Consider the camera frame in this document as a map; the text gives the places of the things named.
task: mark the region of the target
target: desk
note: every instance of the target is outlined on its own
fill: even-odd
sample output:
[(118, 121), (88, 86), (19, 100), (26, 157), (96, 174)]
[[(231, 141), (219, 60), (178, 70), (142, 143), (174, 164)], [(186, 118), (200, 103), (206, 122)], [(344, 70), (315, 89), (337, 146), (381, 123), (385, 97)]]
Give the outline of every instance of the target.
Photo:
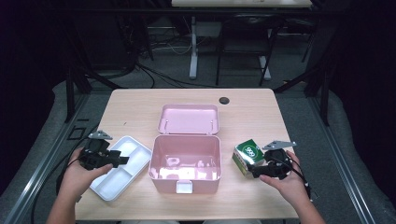
[[(310, 0), (172, 0), (172, 7), (293, 7), (309, 8)], [(196, 79), (198, 67), (198, 49), (196, 48), (196, 21), (191, 19), (191, 64), (190, 78)], [(265, 57), (260, 57), (261, 67), (265, 65)], [(269, 69), (264, 74), (265, 80), (271, 80)]]
[[(220, 97), (230, 103), (222, 105)], [(219, 109), (222, 177), (215, 194), (161, 194), (148, 168), (112, 203), (88, 189), (77, 203), (77, 220), (297, 218), (276, 189), (242, 176), (232, 160), (233, 148), (250, 138), (259, 146), (289, 141), (274, 93), (267, 89), (154, 89), (113, 91), (99, 125), (115, 144), (131, 135), (154, 145), (166, 104), (210, 104)]]

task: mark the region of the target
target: compartment tray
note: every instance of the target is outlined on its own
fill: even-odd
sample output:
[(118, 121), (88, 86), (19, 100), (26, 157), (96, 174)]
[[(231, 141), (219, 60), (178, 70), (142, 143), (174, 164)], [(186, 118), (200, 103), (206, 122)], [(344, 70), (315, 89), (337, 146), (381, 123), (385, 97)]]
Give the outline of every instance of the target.
[(141, 173), (151, 159), (151, 150), (131, 136), (123, 136), (110, 150), (121, 151), (128, 163), (96, 178), (91, 189), (105, 201), (116, 200)]

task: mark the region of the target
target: human hand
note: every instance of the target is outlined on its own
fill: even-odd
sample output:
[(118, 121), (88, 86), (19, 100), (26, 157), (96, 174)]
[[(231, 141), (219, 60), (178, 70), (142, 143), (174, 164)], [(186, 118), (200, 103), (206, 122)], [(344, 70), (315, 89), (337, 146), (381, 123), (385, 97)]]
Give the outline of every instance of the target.
[(59, 191), (59, 195), (66, 194), (68, 198), (73, 200), (81, 196), (95, 178), (107, 174), (113, 168), (110, 163), (98, 169), (86, 170), (78, 161), (82, 149), (81, 147), (73, 152)]
[[(286, 151), (286, 153), (291, 157), (292, 160), (294, 160), (292, 167), (296, 171), (301, 172), (299, 166), (297, 165), (297, 163), (300, 164), (300, 161), (296, 155), (290, 151)], [(285, 200), (288, 201), (293, 207), (299, 203), (309, 201), (309, 197), (305, 190), (304, 181), (293, 171), (291, 171), (290, 174), (282, 180), (274, 179), (268, 175), (260, 175), (259, 179), (262, 182), (279, 190), (282, 197), (285, 198)]]

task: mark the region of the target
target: box latch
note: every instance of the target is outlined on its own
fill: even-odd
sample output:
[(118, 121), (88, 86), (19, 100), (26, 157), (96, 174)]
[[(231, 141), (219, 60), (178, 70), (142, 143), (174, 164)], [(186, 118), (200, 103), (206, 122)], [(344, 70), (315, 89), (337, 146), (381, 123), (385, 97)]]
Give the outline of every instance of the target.
[(190, 180), (178, 180), (176, 182), (176, 193), (192, 193), (192, 182)]

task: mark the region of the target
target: wooden table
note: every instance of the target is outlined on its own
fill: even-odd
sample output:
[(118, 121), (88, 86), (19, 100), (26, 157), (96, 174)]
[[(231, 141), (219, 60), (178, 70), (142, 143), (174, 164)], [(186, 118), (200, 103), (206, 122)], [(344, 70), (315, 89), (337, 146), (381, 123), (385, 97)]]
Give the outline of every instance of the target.
[[(230, 103), (222, 105), (220, 97)], [(99, 129), (115, 144), (130, 135), (152, 149), (163, 105), (210, 104), (219, 109), (222, 177), (215, 194), (161, 194), (148, 168), (114, 202), (88, 189), (77, 203), (77, 220), (297, 218), (276, 189), (242, 176), (232, 160), (233, 148), (253, 139), (260, 147), (289, 141), (274, 93), (267, 89), (156, 89), (113, 91)]]

